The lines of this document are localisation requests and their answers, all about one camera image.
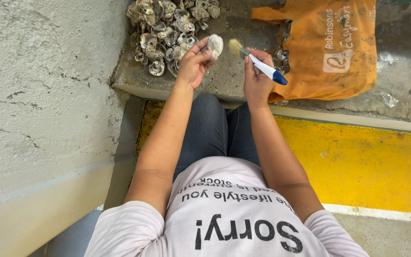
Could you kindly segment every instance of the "paintbrush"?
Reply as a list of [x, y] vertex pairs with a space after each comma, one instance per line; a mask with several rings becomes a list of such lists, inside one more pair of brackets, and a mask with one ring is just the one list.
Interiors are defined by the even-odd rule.
[[280, 72], [256, 58], [253, 54], [250, 53], [250, 51], [247, 50], [247, 48], [243, 47], [242, 44], [237, 41], [237, 39], [231, 39], [229, 41], [229, 50], [231, 51], [231, 53], [240, 56], [240, 58], [242, 59], [245, 59], [245, 56], [249, 56], [252, 59], [255, 67], [266, 74], [266, 76], [271, 78], [275, 83], [281, 85], [288, 84], [288, 81]]

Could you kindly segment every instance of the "woman's right hand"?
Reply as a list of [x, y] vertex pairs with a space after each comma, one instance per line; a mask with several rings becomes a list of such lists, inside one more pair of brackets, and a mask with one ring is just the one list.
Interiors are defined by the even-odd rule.
[[[251, 54], [260, 59], [263, 63], [274, 67], [272, 56], [266, 52], [247, 48]], [[245, 56], [245, 82], [243, 83], [243, 94], [247, 98], [250, 109], [267, 107], [267, 98], [275, 86], [275, 82], [260, 72], [256, 74], [253, 61], [249, 56]]]

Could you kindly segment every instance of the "woman's left hand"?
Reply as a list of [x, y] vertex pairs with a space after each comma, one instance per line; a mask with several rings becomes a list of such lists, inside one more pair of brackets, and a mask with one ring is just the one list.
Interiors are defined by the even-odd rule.
[[177, 73], [177, 83], [189, 85], [197, 89], [206, 71], [216, 63], [209, 61], [212, 51], [203, 51], [207, 48], [209, 37], [202, 39], [192, 46], [183, 56], [180, 63], [179, 73]]

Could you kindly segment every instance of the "hand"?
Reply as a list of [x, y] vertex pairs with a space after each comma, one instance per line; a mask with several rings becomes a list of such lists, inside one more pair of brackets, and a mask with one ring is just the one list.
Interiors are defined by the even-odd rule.
[[[263, 63], [274, 67], [272, 56], [260, 50], [247, 48], [251, 54]], [[247, 98], [250, 109], [267, 107], [267, 98], [275, 86], [275, 82], [266, 74], [256, 74], [253, 61], [245, 56], [245, 82], [243, 83], [243, 94]]]
[[207, 42], [209, 42], [209, 37], [197, 42], [185, 53], [180, 62], [176, 84], [178, 82], [185, 83], [190, 85], [193, 90], [198, 88], [206, 71], [216, 63], [216, 61], [209, 61], [212, 51], [203, 53], [207, 48]]

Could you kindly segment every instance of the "brush bristles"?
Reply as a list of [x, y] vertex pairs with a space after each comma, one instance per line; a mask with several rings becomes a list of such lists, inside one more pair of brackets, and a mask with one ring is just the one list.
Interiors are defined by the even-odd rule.
[[240, 58], [245, 58], [245, 56], [242, 57], [242, 54], [241, 54], [240, 49], [242, 49], [242, 47], [243, 47], [242, 44], [239, 41], [237, 41], [237, 39], [233, 38], [229, 40], [229, 51], [232, 54], [235, 54], [236, 56], [240, 56]]

